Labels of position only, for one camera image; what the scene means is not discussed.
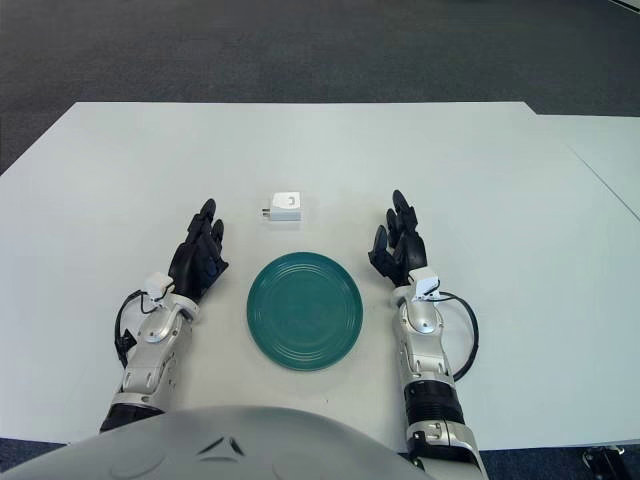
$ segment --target black cable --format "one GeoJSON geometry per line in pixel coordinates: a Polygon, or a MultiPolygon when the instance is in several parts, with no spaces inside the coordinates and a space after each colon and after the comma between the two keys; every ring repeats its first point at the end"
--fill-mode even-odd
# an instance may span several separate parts
{"type": "Polygon", "coordinates": [[[471,305],[467,303],[464,298],[460,298],[457,295],[449,292],[440,292],[442,295],[446,295],[447,298],[439,298],[439,299],[427,299],[427,302],[447,302],[449,300],[457,300],[464,307],[469,315],[469,320],[471,320],[471,326],[473,327],[473,347],[471,347],[471,351],[469,352],[469,356],[467,357],[467,361],[464,363],[462,368],[453,374],[453,379],[457,382],[465,374],[471,369],[473,366],[473,362],[476,359],[476,354],[478,353],[478,346],[480,342],[480,331],[478,327],[478,319],[476,318],[476,314],[473,312],[471,305]]]}
{"type": "MultiPolygon", "coordinates": [[[[167,293],[169,292],[169,288],[171,288],[172,286],[173,286],[173,282],[167,285],[167,287],[164,289],[164,293],[162,294],[162,296],[160,298],[154,299],[154,301],[157,302],[158,300],[162,300],[164,297],[166,297],[167,293]]],[[[124,335],[120,333],[120,328],[121,328],[120,323],[122,319],[122,312],[124,311],[125,307],[130,302],[135,300],[137,297],[140,297],[140,311],[142,313],[144,313],[145,315],[148,315],[149,313],[155,312],[158,307],[154,307],[149,311],[146,311],[144,309],[143,300],[145,295],[148,295],[148,293],[143,292],[142,290],[136,290],[135,292],[131,293],[127,298],[125,298],[124,302],[122,303],[122,306],[120,307],[120,310],[118,310],[118,315],[116,316],[116,325],[115,325],[115,331],[114,331],[114,345],[116,346],[116,353],[118,354],[118,359],[120,360],[120,363],[122,363],[122,366],[124,368],[127,368],[127,364],[128,364],[127,352],[129,351],[129,349],[131,349],[131,347],[133,347],[136,344],[136,341],[135,341],[135,338],[133,338],[133,336],[128,330],[125,330],[124,335]]]]}
{"type": "Polygon", "coordinates": [[[122,306],[120,307],[120,310],[118,310],[118,315],[116,315],[116,325],[114,329],[114,344],[116,346],[116,353],[118,354],[120,363],[122,363],[122,366],[124,368],[127,368],[128,348],[126,348],[126,345],[125,345],[125,340],[124,340],[125,337],[120,333],[120,320],[122,318],[122,312],[124,311],[125,307],[130,302],[135,300],[137,297],[142,298],[143,293],[144,292],[142,292],[142,290],[136,290],[135,292],[131,293],[127,298],[125,298],[124,302],[122,303],[122,306]]]}

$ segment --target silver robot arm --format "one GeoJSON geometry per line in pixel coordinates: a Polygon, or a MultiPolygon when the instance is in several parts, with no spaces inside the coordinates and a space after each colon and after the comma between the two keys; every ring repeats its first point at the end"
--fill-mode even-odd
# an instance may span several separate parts
{"type": "Polygon", "coordinates": [[[191,323],[198,315],[195,302],[172,293],[173,283],[161,273],[145,282],[153,311],[137,332],[135,349],[112,405],[137,406],[149,416],[171,410],[178,364],[191,343],[191,323]]]}
{"type": "Polygon", "coordinates": [[[410,460],[435,478],[449,478],[451,462],[466,464],[469,479],[487,474],[471,429],[465,425],[454,375],[442,348],[440,284],[430,267],[412,270],[409,286],[393,291],[393,331],[405,399],[410,460]]]}
{"type": "Polygon", "coordinates": [[[115,347],[125,370],[101,432],[171,410],[178,368],[191,343],[191,324],[198,316],[198,302],[228,267],[221,257],[224,225],[221,220],[213,223],[215,210],[215,202],[207,200],[191,220],[169,274],[151,275],[144,288],[129,295],[120,308],[115,347]],[[123,333],[123,310],[138,298],[147,317],[135,335],[128,329],[123,333]]]}

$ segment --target black joint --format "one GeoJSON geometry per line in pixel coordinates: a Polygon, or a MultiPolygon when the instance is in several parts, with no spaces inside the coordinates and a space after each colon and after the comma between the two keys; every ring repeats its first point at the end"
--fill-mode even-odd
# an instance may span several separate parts
{"type": "Polygon", "coordinates": [[[162,413],[164,412],[158,408],[116,403],[111,405],[107,418],[105,418],[100,427],[100,433],[108,432],[114,428],[123,427],[139,420],[155,417],[162,413]]]}
{"type": "Polygon", "coordinates": [[[437,380],[412,382],[404,388],[409,425],[425,420],[448,420],[464,425],[458,395],[450,385],[437,380]]]}

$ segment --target white power adapter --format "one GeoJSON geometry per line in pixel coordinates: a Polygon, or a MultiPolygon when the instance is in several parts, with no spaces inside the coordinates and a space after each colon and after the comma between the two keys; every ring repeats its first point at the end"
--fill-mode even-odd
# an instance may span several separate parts
{"type": "Polygon", "coordinates": [[[271,207],[263,208],[262,215],[274,222],[299,221],[302,219],[302,197],[300,192],[276,192],[271,198],[271,207]]]}

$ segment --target white cable connector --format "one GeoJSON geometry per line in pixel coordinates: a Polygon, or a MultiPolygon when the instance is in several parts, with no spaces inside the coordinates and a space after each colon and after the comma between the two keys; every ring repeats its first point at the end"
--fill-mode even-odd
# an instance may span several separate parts
{"type": "Polygon", "coordinates": [[[276,192],[271,198],[271,207],[262,209],[262,216],[269,220],[299,221],[302,219],[302,196],[300,192],[276,192]]]}
{"type": "Polygon", "coordinates": [[[440,279],[431,267],[416,268],[409,272],[409,282],[415,287],[415,295],[412,302],[440,297],[438,286],[440,279]]]}
{"type": "Polygon", "coordinates": [[[163,298],[167,293],[172,292],[173,289],[173,278],[164,273],[152,273],[144,281],[143,291],[147,292],[151,301],[163,298]]]}

